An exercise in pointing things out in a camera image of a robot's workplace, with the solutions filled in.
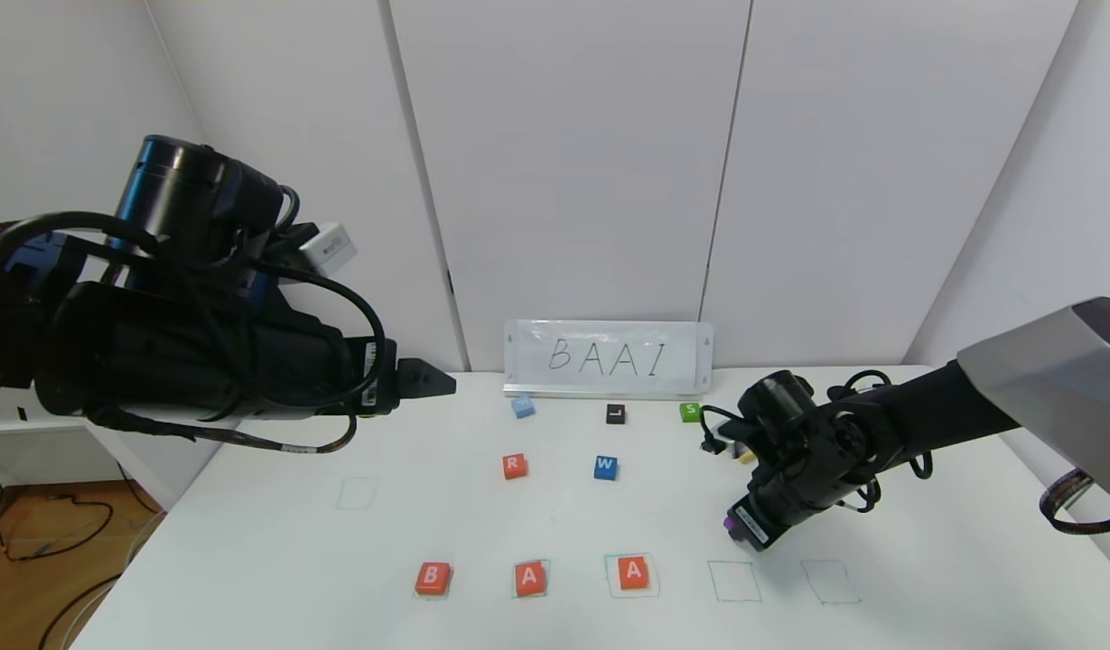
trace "gray robot arm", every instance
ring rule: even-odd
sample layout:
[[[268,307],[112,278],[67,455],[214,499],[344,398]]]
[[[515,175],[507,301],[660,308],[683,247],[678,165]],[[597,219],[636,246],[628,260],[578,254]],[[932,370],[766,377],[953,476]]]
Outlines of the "gray robot arm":
[[[858,392],[864,376],[881,384]],[[1093,484],[1110,494],[1110,298],[1062,308],[961,351],[955,362],[901,386],[884,374],[860,373],[827,390],[816,406],[806,380],[783,370],[760,379],[734,415],[713,429],[704,422],[703,449],[718,454],[730,439],[753,449],[759,464],[748,495],[727,511],[724,526],[757,550],[788,528],[857,491],[860,512],[880,500],[878,473],[912,465],[934,471],[931,451],[951,444],[1026,427],[1076,469],[1041,498],[1051,526],[1074,535],[1110,531],[1109,521],[1057,519],[1074,494]]]

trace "white table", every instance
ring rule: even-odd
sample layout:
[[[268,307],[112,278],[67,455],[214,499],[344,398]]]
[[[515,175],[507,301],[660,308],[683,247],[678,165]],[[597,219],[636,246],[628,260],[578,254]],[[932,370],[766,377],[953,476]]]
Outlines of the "white table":
[[[824,399],[854,370],[799,374]],[[705,402],[734,408],[768,372],[719,372]],[[514,419],[502,375],[468,374],[456,395],[364,420],[339,454],[224,447],[75,648],[1110,648],[1108,560],[1051,530],[1040,484],[999,439],[941,449],[928,481],[895,469],[872,514],[836,507],[756,555],[720,525],[749,469],[700,451],[677,403],[626,404],[625,425],[591,400]],[[506,481],[514,453],[531,473]],[[616,483],[593,478],[596,454],[618,457]],[[604,556],[626,552],[649,552],[657,598],[612,596]],[[529,559],[551,560],[547,596],[512,598]],[[424,560],[454,565],[447,599],[414,597]],[[724,597],[749,599],[717,600],[715,572]],[[756,588],[736,583],[753,573]]]

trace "letter b block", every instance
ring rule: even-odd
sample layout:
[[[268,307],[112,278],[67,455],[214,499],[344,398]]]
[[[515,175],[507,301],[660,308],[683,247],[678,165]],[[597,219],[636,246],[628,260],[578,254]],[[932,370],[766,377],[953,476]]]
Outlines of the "letter b block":
[[[423,562],[414,591],[422,596],[445,596],[451,585],[451,565],[446,562]]]

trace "whiteboard sign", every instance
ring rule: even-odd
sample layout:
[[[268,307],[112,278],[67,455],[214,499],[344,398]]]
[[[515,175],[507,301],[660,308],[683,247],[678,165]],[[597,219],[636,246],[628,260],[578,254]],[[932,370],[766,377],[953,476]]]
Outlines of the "whiteboard sign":
[[[708,323],[507,321],[508,395],[673,399],[710,389]]]

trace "blue letter block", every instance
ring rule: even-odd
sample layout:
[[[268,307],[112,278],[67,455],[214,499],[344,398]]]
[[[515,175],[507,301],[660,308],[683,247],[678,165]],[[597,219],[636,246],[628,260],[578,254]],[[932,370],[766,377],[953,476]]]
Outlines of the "blue letter block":
[[[529,396],[517,396],[511,400],[511,408],[514,409],[515,417],[526,417],[535,414],[535,405],[531,403]]]
[[[595,457],[595,477],[604,481],[613,481],[619,473],[619,459],[614,456]]]

